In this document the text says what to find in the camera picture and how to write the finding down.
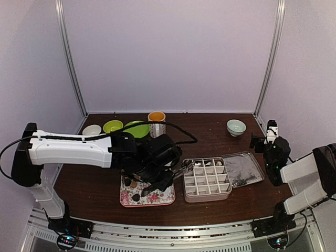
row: small ceramic bowl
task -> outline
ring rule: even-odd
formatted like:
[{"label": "small ceramic bowl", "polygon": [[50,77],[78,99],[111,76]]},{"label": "small ceramic bowl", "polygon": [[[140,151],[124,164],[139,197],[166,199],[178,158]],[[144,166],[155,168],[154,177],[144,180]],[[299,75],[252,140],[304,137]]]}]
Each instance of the small ceramic bowl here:
[{"label": "small ceramic bowl", "polygon": [[94,136],[94,135],[99,135],[100,132],[101,132],[101,126],[93,124],[83,129],[82,134]]},{"label": "small ceramic bowl", "polygon": [[112,120],[104,124],[103,131],[105,133],[110,133],[112,131],[120,130],[124,127],[122,121],[119,120]]},{"label": "small ceramic bowl", "polygon": [[226,123],[226,128],[231,136],[237,137],[245,132],[246,125],[242,121],[232,119]]}]

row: pink floral tray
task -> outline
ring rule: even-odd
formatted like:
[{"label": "pink floral tray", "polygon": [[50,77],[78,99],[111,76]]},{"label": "pink floral tray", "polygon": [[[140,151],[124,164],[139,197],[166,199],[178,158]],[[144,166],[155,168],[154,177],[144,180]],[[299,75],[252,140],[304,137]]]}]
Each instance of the pink floral tray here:
[{"label": "pink floral tray", "polygon": [[158,189],[151,192],[145,197],[140,197],[144,188],[149,183],[133,181],[130,186],[125,185],[125,179],[121,176],[120,183],[120,203],[124,207],[143,207],[143,206],[165,206],[175,201],[174,184],[161,192]]}]

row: green bowl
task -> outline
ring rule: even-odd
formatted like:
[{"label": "green bowl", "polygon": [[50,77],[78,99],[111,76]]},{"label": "green bowl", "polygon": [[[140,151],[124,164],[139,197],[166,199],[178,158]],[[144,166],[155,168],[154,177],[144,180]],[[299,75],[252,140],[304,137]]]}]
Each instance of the green bowl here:
[{"label": "green bowl", "polygon": [[124,126],[124,124],[122,123],[122,121],[112,120],[112,121],[109,121],[109,122],[107,122],[107,123],[104,124],[103,131],[108,134],[108,133],[110,133],[112,131],[116,131],[116,130],[122,129],[123,126]]},{"label": "green bowl", "polygon": [[[128,124],[125,125],[125,127],[139,123],[139,122],[143,122],[143,121],[129,122]],[[139,125],[134,128],[124,130],[124,132],[131,133],[135,138],[143,138],[149,133],[149,125],[148,124]]]}]

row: black cable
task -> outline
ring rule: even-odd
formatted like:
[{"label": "black cable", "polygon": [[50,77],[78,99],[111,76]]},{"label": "black cable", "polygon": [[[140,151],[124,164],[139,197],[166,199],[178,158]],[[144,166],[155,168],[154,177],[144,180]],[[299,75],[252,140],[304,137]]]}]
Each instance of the black cable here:
[{"label": "black cable", "polygon": [[[3,148],[3,150],[0,152],[0,160],[1,160],[1,157],[2,155],[4,154],[4,152],[11,146],[13,146],[14,144],[18,143],[18,142],[21,142],[21,141],[24,141],[24,140],[27,140],[27,139],[31,139],[31,138],[37,138],[37,136],[35,135],[31,135],[31,136],[26,136],[25,138],[20,138],[12,143],[10,143],[9,145],[7,145],[6,147]],[[8,176],[1,168],[1,164],[0,164],[0,172],[8,179],[12,180],[12,177]]]},{"label": "black cable", "polygon": [[306,215],[304,214],[304,213],[302,213],[302,212],[300,212],[300,214],[305,218],[305,220],[306,220],[306,222],[304,223],[304,227],[303,227],[303,229],[301,230],[301,232],[299,233],[299,235],[290,243],[290,244],[288,244],[287,246],[286,246],[286,248],[288,248],[288,247],[290,247],[290,246],[292,246],[299,238],[300,238],[300,236],[302,235],[302,233],[303,233],[303,231],[305,231],[305,228],[306,228],[306,226],[307,226],[307,222],[308,222],[308,220],[307,220],[307,217],[306,217]]},{"label": "black cable", "polygon": [[312,152],[308,153],[307,155],[304,155],[302,157],[300,157],[299,159],[296,159],[295,161],[289,156],[288,159],[292,162],[292,163],[295,163],[301,159],[304,159],[305,157],[308,157]]},{"label": "black cable", "polygon": [[56,140],[72,140],[72,141],[93,141],[93,140],[99,140],[99,139],[103,139],[103,138],[108,138],[114,134],[117,134],[119,132],[122,132],[124,130],[128,130],[130,128],[134,128],[140,125],[147,125],[147,124],[164,124],[164,125],[168,125],[168,126],[172,126],[176,129],[178,129],[179,131],[181,131],[183,134],[187,135],[188,137],[190,137],[192,139],[192,141],[180,141],[180,142],[176,142],[175,144],[190,144],[190,143],[197,143],[198,139],[193,136],[191,133],[187,132],[186,130],[183,130],[182,128],[180,128],[179,126],[177,126],[174,123],[170,123],[170,122],[139,122],[139,123],[135,123],[129,126],[126,126],[122,129],[118,129],[116,131],[110,132],[108,134],[103,134],[103,135],[98,135],[98,136],[94,136],[94,137],[88,137],[88,138],[79,138],[79,137],[71,137],[71,136],[56,136],[56,135],[43,135],[41,136],[41,138],[44,139],[56,139]]},{"label": "black cable", "polygon": [[[48,216],[46,210],[45,210],[44,208],[43,208],[43,210],[44,210],[44,212],[45,212],[45,214],[46,214],[46,217],[47,217],[47,220],[48,220],[49,225],[51,226],[52,230],[58,235],[58,236],[57,236],[57,239],[56,239],[56,245],[57,245],[57,247],[58,247],[59,249],[63,250],[63,251],[70,251],[70,250],[72,250],[72,249],[77,245],[77,242],[78,242],[78,236],[76,237],[76,236],[71,235],[71,234],[60,234],[59,232],[57,232],[57,231],[55,230],[55,228],[53,227],[53,224],[51,223],[50,218],[49,218],[49,216]],[[69,236],[75,240],[75,241],[72,242],[73,245],[71,245],[71,247],[62,246],[62,245],[60,244],[60,242],[65,243],[65,241],[68,240],[68,237],[69,237]]]},{"label": "black cable", "polygon": [[292,163],[295,162],[295,161],[293,161],[293,159],[292,159],[290,156],[288,157],[288,159],[289,159],[289,161],[292,162]]},{"label": "black cable", "polygon": [[[177,126],[176,124],[174,123],[170,123],[170,122],[139,122],[139,123],[135,123],[133,125],[129,125],[129,126],[126,126],[122,129],[119,129],[119,130],[116,130],[116,131],[113,131],[109,134],[104,134],[104,135],[98,135],[98,136],[94,136],[94,137],[89,137],[89,138],[75,138],[75,137],[71,137],[71,136],[55,136],[55,135],[42,135],[41,138],[43,139],[55,139],[55,140],[73,140],[73,141],[93,141],[93,140],[99,140],[99,139],[103,139],[103,138],[108,138],[114,134],[117,134],[119,132],[122,132],[124,130],[127,130],[127,129],[130,129],[130,128],[133,128],[133,127],[136,127],[136,126],[140,126],[140,125],[146,125],[146,124],[164,124],[164,125],[168,125],[168,126],[172,126],[176,129],[178,129],[179,131],[181,131],[183,134],[187,135],[188,137],[190,137],[191,139],[193,139],[192,141],[180,141],[180,142],[176,142],[175,144],[187,144],[187,143],[197,143],[198,142],[198,139],[193,136],[191,133],[187,132],[186,130],[183,130],[182,128],[180,128],[179,126]],[[11,146],[13,146],[14,144],[16,143],[19,143],[21,141],[24,141],[24,140],[27,140],[27,139],[31,139],[31,138],[38,138],[38,136],[36,135],[31,135],[31,136],[26,136],[24,138],[20,138],[12,143],[10,143],[9,145],[7,145],[6,147],[3,148],[3,150],[0,152],[0,160],[1,160],[1,157],[2,155],[4,154],[4,152],[10,148]],[[7,175],[3,170],[2,170],[2,167],[1,167],[1,164],[0,164],[0,172],[8,179],[12,180],[12,177]]]},{"label": "black cable", "polygon": [[273,131],[274,135],[277,135],[277,133],[276,133],[273,129],[268,128],[267,131],[269,131],[269,130],[270,130],[270,131]]}]

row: white panel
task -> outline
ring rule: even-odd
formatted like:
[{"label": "white panel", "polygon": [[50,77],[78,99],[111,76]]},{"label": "white panel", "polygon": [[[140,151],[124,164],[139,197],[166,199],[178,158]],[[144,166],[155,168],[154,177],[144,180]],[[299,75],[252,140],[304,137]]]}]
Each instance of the white panel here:
[{"label": "white panel", "polygon": [[89,112],[252,112],[277,0],[67,0]]},{"label": "white panel", "polygon": [[[293,159],[336,142],[335,10],[333,0],[286,1],[284,30],[261,117],[264,122],[277,120]],[[300,183],[309,184],[306,179]],[[327,251],[336,247],[335,213],[333,203],[315,210]]]},{"label": "white panel", "polygon": [[[0,149],[27,122],[74,133],[81,121],[60,39],[54,1],[2,1],[0,7]],[[14,148],[1,165],[11,172]],[[54,174],[55,166],[47,173]],[[28,190],[0,174],[1,251],[16,251],[32,210]]]}]

